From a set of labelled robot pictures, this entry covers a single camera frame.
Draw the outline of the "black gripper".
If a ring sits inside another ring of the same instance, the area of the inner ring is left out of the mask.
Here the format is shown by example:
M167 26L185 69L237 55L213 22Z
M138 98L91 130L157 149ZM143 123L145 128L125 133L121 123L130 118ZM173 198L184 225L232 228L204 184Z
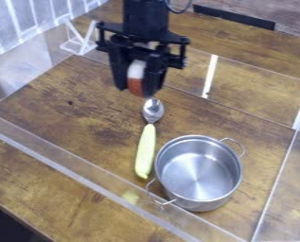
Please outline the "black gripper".
M145 61L143 97L154 96L162 88L167 67L182 69L186 66L190 39L169 30L154 36L129 34L123 31L123 25L117 23L99 22L97 29L97 49L109 56L117 88L123 91L127 87L127 67L131 61Z

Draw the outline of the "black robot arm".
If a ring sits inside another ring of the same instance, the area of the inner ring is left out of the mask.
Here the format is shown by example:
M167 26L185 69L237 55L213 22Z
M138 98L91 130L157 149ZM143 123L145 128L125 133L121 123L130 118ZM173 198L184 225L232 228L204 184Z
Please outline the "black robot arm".
M123 0L123 22L98 22L97 49L109 56L115 87L149 98L161 90L169 68L186 66L190 40L169 30L170 0Z

